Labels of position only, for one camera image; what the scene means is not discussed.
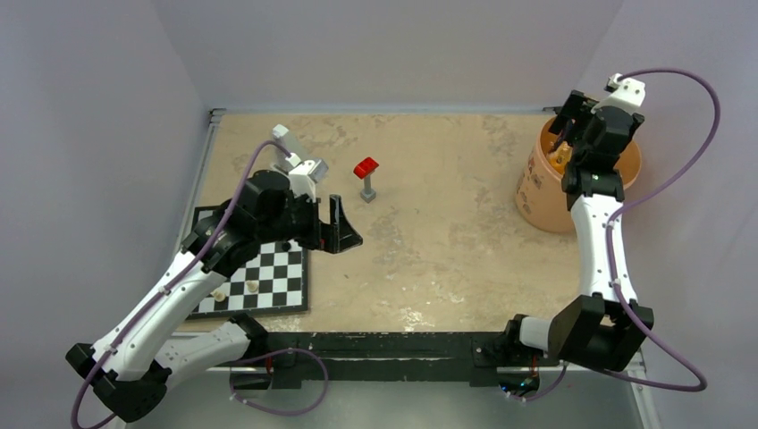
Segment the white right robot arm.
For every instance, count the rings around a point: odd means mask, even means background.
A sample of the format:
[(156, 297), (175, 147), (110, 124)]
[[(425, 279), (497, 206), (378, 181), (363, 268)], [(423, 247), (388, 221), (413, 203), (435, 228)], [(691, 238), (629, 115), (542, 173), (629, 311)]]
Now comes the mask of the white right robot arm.
[(596, 100), (574, 90), (550, 131), (571, 149), (561, 179), (581, 261), (577, 297), (551, 319), (515, 315), (502, 335), (503, 355), (522, 364), (536, 353), (595, 370), (626, 368), (653, 327), (639, 305), (623, 246), (625, 193), (616, 164), (644, 123), (645, 84), (620, 73)]

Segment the orange bottle blue label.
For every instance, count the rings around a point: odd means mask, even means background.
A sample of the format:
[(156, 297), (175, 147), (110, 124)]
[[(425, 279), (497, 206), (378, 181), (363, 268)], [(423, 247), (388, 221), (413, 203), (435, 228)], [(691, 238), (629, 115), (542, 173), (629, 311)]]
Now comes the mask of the orange bottle blue label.
[(562, 142), (557, 148), (546, 154), (546, 159), (556, 173), (563, 175), (572, 152), (572, 146), (567, 142)]

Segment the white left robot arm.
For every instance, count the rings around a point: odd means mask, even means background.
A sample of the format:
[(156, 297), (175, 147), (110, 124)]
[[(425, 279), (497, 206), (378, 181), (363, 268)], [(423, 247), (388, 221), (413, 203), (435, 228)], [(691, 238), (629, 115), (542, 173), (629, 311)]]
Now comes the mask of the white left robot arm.
[(237, 197), (194, 225), (164, 276), (112, 331), (67, 352), (67, 362), (115, 417), (140, 420), (194, 374), (228, 362), (253, 366), (267, 357), (267, 330), (243, 313), (182, 347), (168, 342), (190, 312), (264, 245), (294, 242), (330, 254), (361, 245), (339, 196), (329, 198), (329, 221), (319, 218), (316, 184), (325, 163), (291, 156), (289, 164), (286, 172), (259, 170), (248, 177)]

